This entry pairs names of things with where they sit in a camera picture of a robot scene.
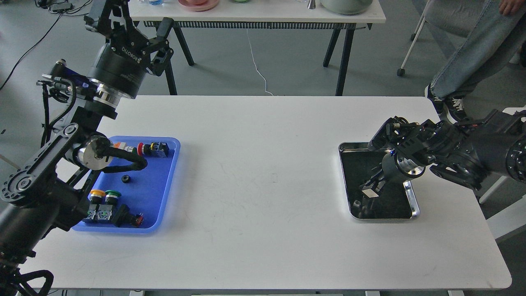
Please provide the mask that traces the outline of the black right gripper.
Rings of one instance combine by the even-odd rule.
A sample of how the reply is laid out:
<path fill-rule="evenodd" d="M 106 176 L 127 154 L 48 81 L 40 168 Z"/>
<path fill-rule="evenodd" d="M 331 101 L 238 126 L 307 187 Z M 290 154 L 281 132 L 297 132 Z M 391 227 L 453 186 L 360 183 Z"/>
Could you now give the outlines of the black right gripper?
<path fill-rule="evenodd" d="M 384 155 L 381 164 L 371 170 L 370 178 L 360 185 L 360 191 L 366 197 L 379 197 L 387 182 L 406 182 L 422 176 L 425 170 L 426 167 L 417 165 L 413 160 L 390 152 Z"/>

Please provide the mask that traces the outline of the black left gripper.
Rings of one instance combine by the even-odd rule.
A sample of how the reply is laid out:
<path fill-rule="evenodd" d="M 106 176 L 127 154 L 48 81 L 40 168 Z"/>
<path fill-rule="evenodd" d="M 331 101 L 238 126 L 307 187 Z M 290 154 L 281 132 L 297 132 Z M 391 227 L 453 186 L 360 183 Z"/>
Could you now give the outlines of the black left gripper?
<path fill-rule="evenodd" d="M 168 36 L 173 19 L 164 17 L 156 37 L 148 39 L 132 25 L 128 0 L 94 0 L 84 16 L 85 28 L 106 39 L 87 75 L 90 82 L 121 98 L 135 99 L 145 75 L 160 76 L 173 49 Z"/>

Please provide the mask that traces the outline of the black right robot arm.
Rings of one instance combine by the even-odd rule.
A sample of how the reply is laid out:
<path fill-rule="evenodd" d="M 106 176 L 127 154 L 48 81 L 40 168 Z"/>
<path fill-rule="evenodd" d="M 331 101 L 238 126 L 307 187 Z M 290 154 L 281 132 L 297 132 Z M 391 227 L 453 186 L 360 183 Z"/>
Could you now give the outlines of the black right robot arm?
<path fill-rule="evenodd" d="M 483 119 L 453 124 L 410 123 L 395 116 L 380 127 L 368 149 L 389 153 L 360 186 L 367 197 L 379 197 L 388 183 L 418 178 L 426 167 L 471 190 L 479 190 L 491 173 L 525 182 L 525 111 L 494 109 Z"/>

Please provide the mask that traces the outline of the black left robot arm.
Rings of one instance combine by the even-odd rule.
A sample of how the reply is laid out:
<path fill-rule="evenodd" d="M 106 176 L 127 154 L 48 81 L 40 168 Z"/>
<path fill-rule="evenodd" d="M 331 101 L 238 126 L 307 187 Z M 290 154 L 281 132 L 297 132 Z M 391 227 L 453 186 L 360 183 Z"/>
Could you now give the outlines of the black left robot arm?
<path fill-rule="evenodd" d="M 87 217 L 100 221 L 90 194 L 100 173 L 143 170 L 146 157 L 167 157 L 164 142 L 139 143 L 136 148 L 115 146 L 97 128 L 103 117 L 115 119 L 121 99 L 135 99 L 146 74 L 160 76 L 170 67 L 173 49 L 168 36 L 172 18 L 163 18 L 154 38 L 136 28 L 127 0 L 92 2 L 84 17 L 87 30 L 105 37 L 87 76 L 56 62 L 37 83 L 43 99 L 67 107 L 54 120 L 45 104 L 41 148 L 2 185 L 1 213 L 2 296 L 45 296 L 54 276 L 41 270 L 21 274 L 19 265 L 34 257 L 34 247 L 55 228 L 68 231 Z"/>

